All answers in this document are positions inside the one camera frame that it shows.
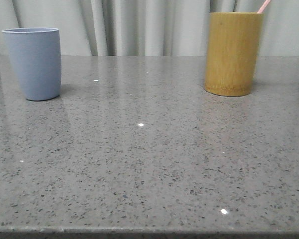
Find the bamboo wooden cup holder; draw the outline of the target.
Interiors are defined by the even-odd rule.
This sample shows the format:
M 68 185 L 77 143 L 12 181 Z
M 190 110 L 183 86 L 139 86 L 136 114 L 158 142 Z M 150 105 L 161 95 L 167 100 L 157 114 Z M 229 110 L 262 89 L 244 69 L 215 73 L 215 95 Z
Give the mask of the bamboo wooden cup holder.
M 204 88 L 230 97 L 250 94 L 263 15 L 255 12 L 210 14 Z

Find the blue plastic cup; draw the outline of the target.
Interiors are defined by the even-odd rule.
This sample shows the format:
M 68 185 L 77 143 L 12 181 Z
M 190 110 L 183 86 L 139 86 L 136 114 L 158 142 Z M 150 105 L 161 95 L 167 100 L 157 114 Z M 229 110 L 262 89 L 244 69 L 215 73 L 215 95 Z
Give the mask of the blue plastic cup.
M 25 98 L 45 101 L 59 96 L 62 69 L 59 29 L 14 28 L 2 33 Z

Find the grey pleated curtain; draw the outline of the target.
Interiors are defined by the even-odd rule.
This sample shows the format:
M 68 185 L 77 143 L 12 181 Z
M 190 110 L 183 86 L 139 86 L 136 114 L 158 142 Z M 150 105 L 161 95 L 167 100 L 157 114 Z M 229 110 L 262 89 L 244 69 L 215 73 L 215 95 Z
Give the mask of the grey pleated curtain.
M 213 12 L 257 12 L 261 0 L 0 0 L 3 31 L 53 27 L 72 56 L 204 56 Z

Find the pink chopstick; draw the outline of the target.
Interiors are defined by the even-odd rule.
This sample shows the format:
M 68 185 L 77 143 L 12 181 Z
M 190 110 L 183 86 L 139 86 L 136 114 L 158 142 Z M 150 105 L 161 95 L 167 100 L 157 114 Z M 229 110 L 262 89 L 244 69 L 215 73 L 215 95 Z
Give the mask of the pink chopstick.
M 263 4 L 257 11 L 257 14 L 262 14 L 270 2 L 271 0 L 264 0 Z

